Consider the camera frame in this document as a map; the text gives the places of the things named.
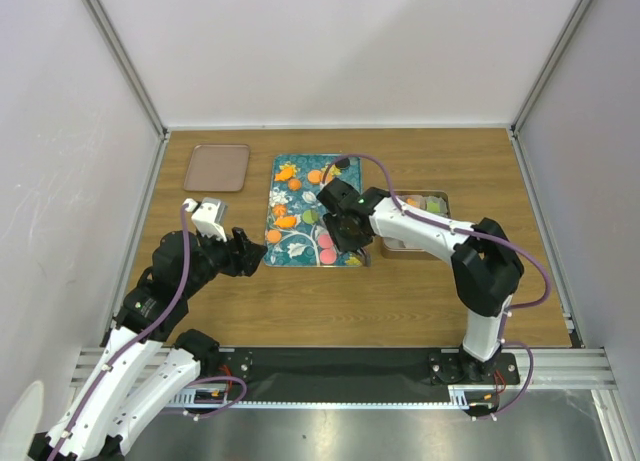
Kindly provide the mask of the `orange shell cookie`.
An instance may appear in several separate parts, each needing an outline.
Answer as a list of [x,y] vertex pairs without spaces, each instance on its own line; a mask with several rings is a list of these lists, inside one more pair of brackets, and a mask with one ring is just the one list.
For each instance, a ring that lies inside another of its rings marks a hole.
[[277,244],[282,239],[282,233],[279,230],[269,230],[266,233],[266,241],[270,244]]

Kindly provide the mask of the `green sandwich cookie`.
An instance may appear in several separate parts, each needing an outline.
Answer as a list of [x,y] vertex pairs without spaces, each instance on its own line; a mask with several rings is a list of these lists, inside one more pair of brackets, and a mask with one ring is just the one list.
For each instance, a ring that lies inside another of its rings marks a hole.
[[442,209],[439,203],[428,202],[426,204],[426,210],[432,214],[441,214]]
[[306,224],[313,225],[318,222],[319,214],[316,210],[309,209],[302,213],[302,221]]

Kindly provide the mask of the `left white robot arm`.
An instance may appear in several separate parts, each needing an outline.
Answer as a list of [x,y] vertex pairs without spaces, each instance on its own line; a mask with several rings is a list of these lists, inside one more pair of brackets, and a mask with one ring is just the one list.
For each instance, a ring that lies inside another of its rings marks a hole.
[[190,329],[178,336],[157,370],[138,379],[188,313],[188,301],[218,275],[251,276],[264,245],[240,229],[227,239],[174,231],[153,252],[152,263],[125,297],[104,351],[79,395],[47,432],[35,434],[33,460],[121,460],[145,427],[184,388],[214,383],[216,407],[237,403],[233,386],[244,380],[225,366],[219,343]]

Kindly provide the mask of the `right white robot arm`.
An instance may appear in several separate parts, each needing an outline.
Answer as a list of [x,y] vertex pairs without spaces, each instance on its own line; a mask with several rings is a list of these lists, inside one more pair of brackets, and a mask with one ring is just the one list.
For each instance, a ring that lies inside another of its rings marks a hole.
[[461,373],[474,383],[495,373],[506,311],[524,274],[499,224],[488,218],[478,224],[456,222],[413,207],[389,191],[372,187],[361,193],[337,178],[320,190],[317,200],[342,253],[356,253],[379,237],[445,262],[468,312],[458,355]]

